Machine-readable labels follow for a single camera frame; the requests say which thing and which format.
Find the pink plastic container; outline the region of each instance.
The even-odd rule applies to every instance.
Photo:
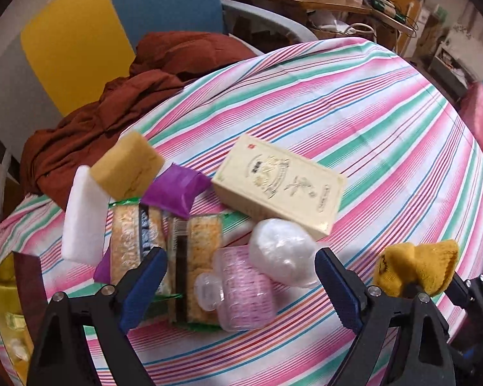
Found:
[[[277,315],[272,282],[249,263],[249,247],[217,250],[214,273],[200,274],[194,285],[199,306],[216,309],[225,331],[263,328]]]

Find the purple wrapper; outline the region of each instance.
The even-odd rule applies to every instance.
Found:
[[[195,197],[210,185],[211,180],[204,174],[173,163],[152,182],[141,203],[189,219]]]
[[[102,261],[98,263],[93,280],[97,283],[111,284],[111,247],[104,254]]]

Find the yellow sponge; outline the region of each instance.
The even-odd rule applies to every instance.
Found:
[[[436,296],[449,286],[457,264],[458,244],[453,240],[391,245],[376,264],[373,284],[399,297],[406,285],[415,282],[429,296]]]
[[[138,132],[122,137],[91,167],[91,177],[113,199],[141,197],[164,165],[161,157]]]

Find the white foam block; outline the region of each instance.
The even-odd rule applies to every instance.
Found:
[[[66,207],[61,256],[65,260],[96,267],[102,259],[109,195],[80,166]]]

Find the cream-colored box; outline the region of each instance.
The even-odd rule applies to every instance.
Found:
[[[297,222],[316,240],[329,235],[346,178],[263,140],[241,135],[213,177],[224,204],[256,221]]]

